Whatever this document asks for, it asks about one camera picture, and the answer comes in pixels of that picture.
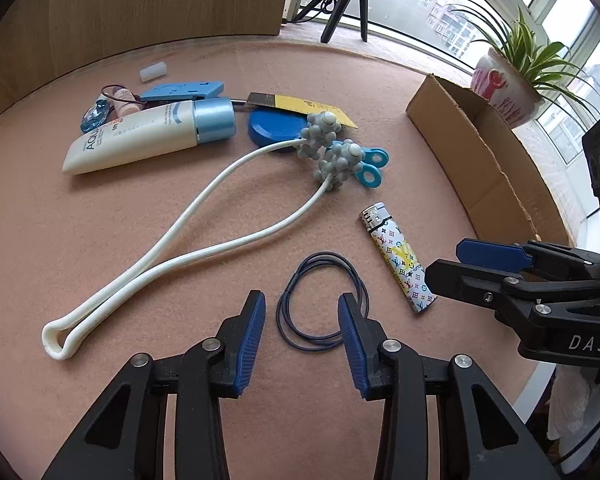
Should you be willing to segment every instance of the white pot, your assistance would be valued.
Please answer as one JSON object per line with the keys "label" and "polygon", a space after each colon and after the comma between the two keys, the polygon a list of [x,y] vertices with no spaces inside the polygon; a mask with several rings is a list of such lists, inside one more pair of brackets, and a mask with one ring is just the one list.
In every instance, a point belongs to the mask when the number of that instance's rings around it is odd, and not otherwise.
{"label": "white pot", "polygon": [[487,99],[510,128],[531,120],[542,104],[542,96],[529,81],[492,48],[478,61],[471,90]]}

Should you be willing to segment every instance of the building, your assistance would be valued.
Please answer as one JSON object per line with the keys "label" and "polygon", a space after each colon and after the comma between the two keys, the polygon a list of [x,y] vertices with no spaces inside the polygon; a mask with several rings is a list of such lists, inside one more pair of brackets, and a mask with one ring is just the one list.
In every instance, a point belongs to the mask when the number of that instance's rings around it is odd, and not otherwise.
{"label": "building", "polygon": [[459,13],[452,12],[457,7],[449,0],[420,0],[419,4],[429,11],[427,27],[433,29],[454,57],[462,59],[471,41],[479,36],[478,30]]}

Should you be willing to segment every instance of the dark blue cable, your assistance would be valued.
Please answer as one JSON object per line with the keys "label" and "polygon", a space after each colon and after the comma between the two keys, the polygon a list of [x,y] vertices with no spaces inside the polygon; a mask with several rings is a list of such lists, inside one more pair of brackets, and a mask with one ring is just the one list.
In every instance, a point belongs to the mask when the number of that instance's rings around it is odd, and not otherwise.
{"label": "dark blue cable", "polygon": [[[328,335],[311,335],[302,332],[294,325],[294,322],[291,319],[291,312],[289,311],[289,299],[291,298],[291,293],[300,281],[300,278],[309,271],[323,266],[338,267],[339,269],[347,271],[347,274],[356,287],[356,299],[358,300],[362,315],[367,317],[369,314],[369,293],[350,261],[344,256],[340,256],[337,253],[331,253],[330,251],[321,251],[319,253],[311,254],[302,261],[298,270],[296,270],[291,277],[276,305],[276,325],[278,326],[278,332],[280,332],[282,339],[289,343],[293,348],[297,348],[304,352],[325,352],[342,344],[340,330]],[[283,329],[283,321],[285,326],[291,330],[291,332],[295,333],[303,341],[307,341],[315,346],[302,346],[292,341]]]}

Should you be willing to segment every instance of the wooden panel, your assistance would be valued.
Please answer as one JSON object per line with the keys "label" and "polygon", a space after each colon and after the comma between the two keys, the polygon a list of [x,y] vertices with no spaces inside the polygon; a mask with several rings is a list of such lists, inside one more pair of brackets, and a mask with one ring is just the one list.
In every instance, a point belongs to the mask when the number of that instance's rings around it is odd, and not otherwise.
{"label": "wooden panel", "polygon": [[0,113],[90,62],[165,41],[277,34],[285,0],[16,0],[0,22]]}

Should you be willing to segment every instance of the blue tube cap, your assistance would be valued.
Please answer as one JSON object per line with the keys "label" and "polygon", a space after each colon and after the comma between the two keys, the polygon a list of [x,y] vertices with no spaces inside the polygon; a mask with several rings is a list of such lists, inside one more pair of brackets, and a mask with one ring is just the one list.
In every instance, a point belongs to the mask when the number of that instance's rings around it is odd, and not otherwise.
{"label": "blue tube cap", "polygon": [[228,97],[193,101],[193,118],[199,144],[235,135],[234,106]]}
{"label": "blue tube cap", "polygon": [[[300,130],[305,126],[306,115],[260,107],[249,116],[249,137],[262,148],[283,140],[299,139]],[[295,148],[283,150],[292,152]]]}

